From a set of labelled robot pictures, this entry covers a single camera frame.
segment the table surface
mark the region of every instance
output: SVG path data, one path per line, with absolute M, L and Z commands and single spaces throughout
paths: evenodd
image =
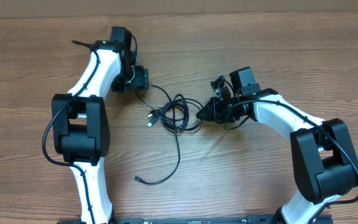
M 71 171 L 44 158 L 41 138 L 53 95 L 69 90 L 89 60 L 89 50 L 70 41 L 108 39 L 111 26 L 137 37 L 150 83 L 171 96 L 205 103 L 213 96 L 209 81 L 251 66 L 262 88 L 314 116 L 344 120 L 358 155 L 358 11 L 0 20 L 0 223 L 80 217 Z M 151 105 L 167 102 L 157 89 L 143 94 Z M 181 134 L 175 175 L 160 185 L 140 184 L 134 175 L 153 181 L 172 171 L 174 137 L 161 123 L 146 126 L 149 109 L 133 92 L 109 93 L 106 110 L 106 181 L 118 218 L 274 213 L 296 190 L 290 144 L 253 121 L 233 131 L 205 123 Z M 51 135 L 47 146 L 62 159 Z M 325 213 L 358 223 L 358 202 Z

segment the brown tabletop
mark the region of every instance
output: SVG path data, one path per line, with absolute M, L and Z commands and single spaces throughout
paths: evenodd
M 73 175 L 44 158 L 41 138 L 53 95 L 68 91 L 89 60 L 89 50 L 70 41 L 108 39 L 111 26 L 137 37 L 150 83 L 171 96 L 205 103 L 213 96 L 209 81 L 251 66 L 262 88 L 314 116 L 344 120 L 358 155 L 356 11 L 0 20 L 0 223 L 80 217 Z M 167 102 L 157 89 L 144 94 L 152 105 Z M 109 93 L 106 110 L 106 182 L 118 218 L 274 213 L 296 190 L 290 144 L 253 121 L 233 131 L 205 123 L 181 134 L 176 174 L 160 185 L 140 184 L 134 175 L 153 181 L 172 171 L 175 139 L 160 122 L 146 126 L 149 109 L 133 92 Z M 48 151 L 62 160 L 51 137 Z M 358 223 L 358 202 L 325 213 L 337 223 Z

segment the usb connector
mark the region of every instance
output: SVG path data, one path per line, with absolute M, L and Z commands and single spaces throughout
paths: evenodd
M 147 124 L 148 127 L 153 126 L 156 122 L 158 121 L 157 117 L 154 117 L 153 119 L 150 120 L 150 122 Z

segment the wooden table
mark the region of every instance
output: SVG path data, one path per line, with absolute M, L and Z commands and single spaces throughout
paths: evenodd
M 343 119 L 358 155 L 358 11 L 0 20 L 0 223 L 79 218 L 71 171 L 44 158 L 41 138 L 52 96 L 69 90 L 89 60 L 89 50 L 70 41 L 108 39 L 111 26 L 137 37 L 150 82 L 170 95 L 205 103 L 210 80 L 251 66 L 262 88 L 315 116 Z M 152 105 L 167 102 L 159 90 L 144 94 Z M 152 181 L 171 172 L 174 137 L 161 123 L 146 126 L 149 110 L 133 92 L 109 93 L 106 109 L 105 170 L 118 218 L 273 213 L 296 190 L 289 143 L 253 121 L 183 133 L 176 174 L 156 186 L 135 182 L 134 175 Z M 48 151 L 62 159 L 51 135 Z M 336 223 L 358 223 L 358 202 L 325 212 Z

